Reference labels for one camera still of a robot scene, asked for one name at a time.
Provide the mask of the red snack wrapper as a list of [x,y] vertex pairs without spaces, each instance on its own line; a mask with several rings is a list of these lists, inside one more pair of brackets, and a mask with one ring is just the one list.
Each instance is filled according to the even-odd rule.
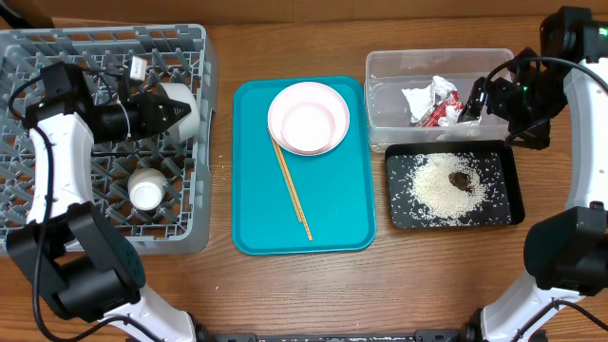
[[455,124],[465,109],[457,91],[451,91],[440,103],[434,106],[417,123],[416,127],[448,126]]

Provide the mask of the white napkin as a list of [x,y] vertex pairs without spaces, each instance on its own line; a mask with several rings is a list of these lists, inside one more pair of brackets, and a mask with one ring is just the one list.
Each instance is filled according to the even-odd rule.
[[[416,123],[427,114],[434,106],[440,103],[451,91],[457,91],[457,87],[447,79],[435,75],[431,83],[424,88],[403,88],[402,93],[407,101],[405,112],[409,114],[409,126],[416,127]],[[466,123],[453,123],[448,126],[475,126],[479,125],[481,119]]]

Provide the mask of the brown food scrap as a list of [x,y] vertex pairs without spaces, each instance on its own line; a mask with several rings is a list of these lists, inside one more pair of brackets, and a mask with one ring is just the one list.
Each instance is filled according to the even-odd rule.
[[448,175],[448,180],[457,189],[471,193],[473,191],[470,177],[468,174],[463,172],[453,172]]

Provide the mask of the white paper cup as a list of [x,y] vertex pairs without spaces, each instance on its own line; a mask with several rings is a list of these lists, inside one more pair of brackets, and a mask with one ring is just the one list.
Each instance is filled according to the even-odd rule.
[[161,171],[154,168],[137,169],[127,182],[131,204],[144,211],[157,208],[165,195],[165,183],[166,177]]

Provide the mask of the pile of rice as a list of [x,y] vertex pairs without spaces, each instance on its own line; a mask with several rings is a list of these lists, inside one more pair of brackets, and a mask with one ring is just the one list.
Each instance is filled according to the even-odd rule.
[[[393,155],[386,159],[390,217],[402,229],[452,228],[512,223],[504,173],[495,152]],[[448,180],[469,175],[467,193]]]

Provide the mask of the wooden chopstick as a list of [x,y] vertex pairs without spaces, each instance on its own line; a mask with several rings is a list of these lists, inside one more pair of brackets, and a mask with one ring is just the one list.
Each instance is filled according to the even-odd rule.
[[277,142],[275,141],[275,139],[273,137],[271,137],[271,143],[272,143],[273,148],[275,150],[275,155],[276,155],[277,162],[278,162],[279,167],[281,169],[281,173],[283,175],[283,179],[285,181],[286,187],[288,189],[288,193],[289,193],[291,201],[293,203],[297,220],[300,223],[302,223],[303,222],[303,217],[302,217],[302,214],[300,212],[300,206],[299,206],[297,198],[296,198],[295,187],[294,187],[291,175],[289,173],[289,169],[288,169],[287,164],[285,162],[285,159],[284,159],[284,156],[283,156],[283,153],[282,153],[282,149],[280,148],[280,146],[277,144]]
[[278,145],[278,143],[275,141],[274,138],[271,138],[271,143],[272,143],[273,148],[275,150],[275,156],[276,156],[277,162],[278,162],[279,167],[281,169],[281,173],[283,175],[284,181],[286,183],[286,187],[288,189],[291,201],[293,203],[297,220],[298,220],[299,223],[301,223],[304,226],[308,241],[313,241],[314,239],[313,239],[313,235],[312,235],[309,223],[308,223],[308,221],[307,221],[307,219],[305,217],[305,214],[303,212],[303,208],[302,208],[302,205],[300,203],[298,194],[296,192],[295,184],[294,184],[294,181],[293,181],[293,179],[291,177],[291,173],[289,171],[288,165],[287,165],[287,163],[286,163],[286,161],[284,159],[284,156],[283,156],[283,153],[282,153],[282,149]]

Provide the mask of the large white plate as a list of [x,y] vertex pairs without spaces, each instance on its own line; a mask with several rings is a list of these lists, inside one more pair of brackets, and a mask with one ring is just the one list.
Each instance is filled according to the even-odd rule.
[[336,148],[346,137],[350,128],[350,110],[345,99],[328,85],[319,82],[300,82],[282,89],[275,96],[268,110],[268,130],[275,141],[283,147],[279,134],[281,122],[286,111],[294,105],[300,105],[307,102],[324,105],[331,111],[334,118],[335,132],[331,142],[316,154],[302,156],[321,155]]

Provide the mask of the small pink bowl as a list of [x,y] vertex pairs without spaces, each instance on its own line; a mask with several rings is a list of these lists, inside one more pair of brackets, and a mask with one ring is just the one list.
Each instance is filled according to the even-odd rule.
[[281,145],[301,155],[323,150],[332,140],[335,122],[329,109],[322,104],[307,102],[289,108],[281,122]]

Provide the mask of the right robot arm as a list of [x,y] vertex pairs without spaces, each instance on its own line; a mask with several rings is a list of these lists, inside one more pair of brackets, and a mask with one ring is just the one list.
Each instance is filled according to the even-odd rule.
[[541,150],[565,107],[572,127],[572,182],[563,212],[533,225],[524,270],[459,332],[461,341],[543,341],[563,308],[607,327],[580,306],[607,286],[607,25],[588,8],[563,6],[540,27],[541,51],[522,50],[479,78],[462,122],[483,111],[508,122],[509,146]]

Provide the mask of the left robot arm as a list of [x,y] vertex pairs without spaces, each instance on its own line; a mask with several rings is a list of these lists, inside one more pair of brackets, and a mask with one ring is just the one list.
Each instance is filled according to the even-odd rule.
[[111,325],[139,341],[202,341],[203,326],[147,285],[137,251],[94,203],[95,144],[162,132],[184,141],[198,130],[199,107],[187,85],[131,92],[144,72],[144,63],[131,62],[118,75],[118,101],[96,104],[83,67],[42,68],[44,98],[21,115],[35,150],[34,195],[6,248],[31,283],[35,310],[48,306],[64,320],[84,320],[92,332]]

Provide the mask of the grey dishwasher rack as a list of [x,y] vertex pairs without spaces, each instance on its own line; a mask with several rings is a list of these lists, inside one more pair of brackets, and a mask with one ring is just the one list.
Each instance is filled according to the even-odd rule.
[[[34,146],[8,110],[11,93],[52,63],[102,68],[86,82],[94,102],[117,98],[115,74],[129,60],[147,61],[136,91],[159,83],[184,84],[196,98],[199,131],[174,142],[168,134],[137,142],[98,144],[92,154],[94,203],[140,254],[188,254],[207,243],[212,174],[211,121],[218,102],[219,58],[198,24],[103,28],[6,29],[1,33],[1,235],[21,228],[31,207]],[[161,204],[135,208],[127,180],[141,168],[161,171],[166,181]]]

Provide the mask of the black tray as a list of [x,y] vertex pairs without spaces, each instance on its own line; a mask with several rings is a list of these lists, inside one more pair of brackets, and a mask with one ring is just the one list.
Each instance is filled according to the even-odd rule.
[[513,151],[501,141],[396,144],[385,163],[396,228],[505,226],[525,218]]

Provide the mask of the clear plastic bin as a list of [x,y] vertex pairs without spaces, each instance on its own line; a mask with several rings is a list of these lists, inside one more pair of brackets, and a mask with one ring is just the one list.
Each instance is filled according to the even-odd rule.
[[484,113],[476,126],[415,127],[403,91],[425,88],[441,76],[466,102],[474,82],[514,57],[507,48],[378,50],[366,60],[365,97],[370,149],[383,153],[394,144],[501,140],[507,121]]

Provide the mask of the teal plastic tray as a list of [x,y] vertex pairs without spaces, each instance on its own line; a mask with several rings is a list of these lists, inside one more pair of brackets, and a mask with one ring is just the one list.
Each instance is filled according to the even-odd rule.
[[376,234],[371,152],[362,86],[351,77],[321,77],[350,111],[335,149],[314,157],[283,154],[307,219],[300,223],[267,127],[274,97],[291,79],[252,81],[233,100],[232,234],[253,256],[358,251]]

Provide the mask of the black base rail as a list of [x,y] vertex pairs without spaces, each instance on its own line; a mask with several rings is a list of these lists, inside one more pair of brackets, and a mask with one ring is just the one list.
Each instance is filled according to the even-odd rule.
[[418,330],[397,334],[255,335],[216,334],[214,342],[458,342],[458,330]]

